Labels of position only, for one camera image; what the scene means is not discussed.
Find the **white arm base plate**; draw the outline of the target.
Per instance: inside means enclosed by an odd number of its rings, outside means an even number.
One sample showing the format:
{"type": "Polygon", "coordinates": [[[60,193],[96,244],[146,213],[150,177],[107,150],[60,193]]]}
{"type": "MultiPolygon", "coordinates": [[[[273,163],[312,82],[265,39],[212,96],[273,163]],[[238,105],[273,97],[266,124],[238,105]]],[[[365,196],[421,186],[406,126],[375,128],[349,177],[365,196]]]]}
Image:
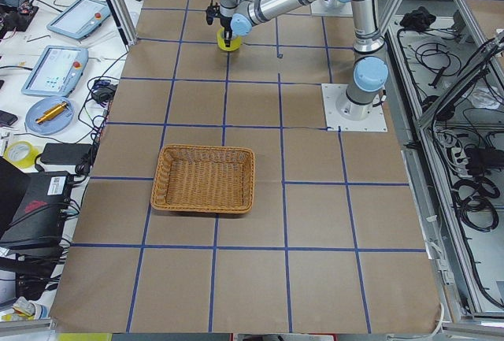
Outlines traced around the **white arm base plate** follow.
{"type": "Polygon", "coordinates": [[[319,17],[349,17],[353,16],[351,4],[339,7],[327,7],[324,0],[317,0],[310,5],[311,14],[319,17]]]}
{"type": "Polygon", "coordinates": [[[387,132],[380,96],[371,103],[357,105],[347,97],[347,85],[321,84],[325,127],[334,132],[387,132]]]}

